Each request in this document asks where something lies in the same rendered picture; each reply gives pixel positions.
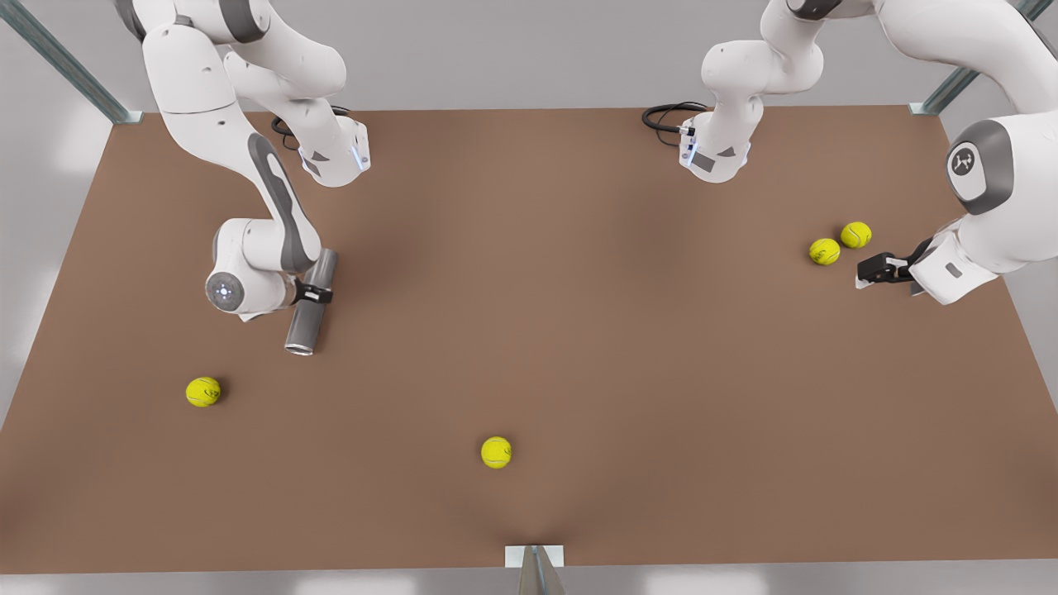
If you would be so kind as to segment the grey tennis ball tube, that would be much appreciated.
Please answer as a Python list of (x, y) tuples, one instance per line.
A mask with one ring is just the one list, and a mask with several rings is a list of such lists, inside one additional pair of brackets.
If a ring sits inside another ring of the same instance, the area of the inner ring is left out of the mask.
[(326, 305), (332, 301), (332, 282), (339, 255), (322, 249), (320, 259), (298, 284), (298, 300), (286, 339), (286, 351), (294, 355), (313, 355), (322, 326)]

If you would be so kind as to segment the silver frame post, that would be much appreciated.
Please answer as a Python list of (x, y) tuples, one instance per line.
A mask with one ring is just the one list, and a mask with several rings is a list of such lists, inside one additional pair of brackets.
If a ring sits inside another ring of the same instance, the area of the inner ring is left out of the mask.
[(142, 121), (142, 112), (130, 112), (122, 106), (19, 0), (0, 0), (0, 19), (36, 50), (45, 64), (63, 75), (111, 124), (133, 125)]
[[(1037, 26), (1037, 19), (1050, 8), (1055, 0), (1017, 0), (1015, 8), (1035, 31), (1037, 37), (1043, 46), (1047, 46), (1051, 55), (1058, 60), (1058, 49), (1053, 46), (1046, 36)], [(908, 109), (915, 116), (940, 116), (979, 76), (975, 70), (957, 67), (947, 78), (942, 80), (936, 90), (931, 92), (922, 102), (911, 102)]]
[(518, 595), (566, 595), (557, 572), (564, 565), (563, 545), (505, 547), (505, 566), (519, 569)]

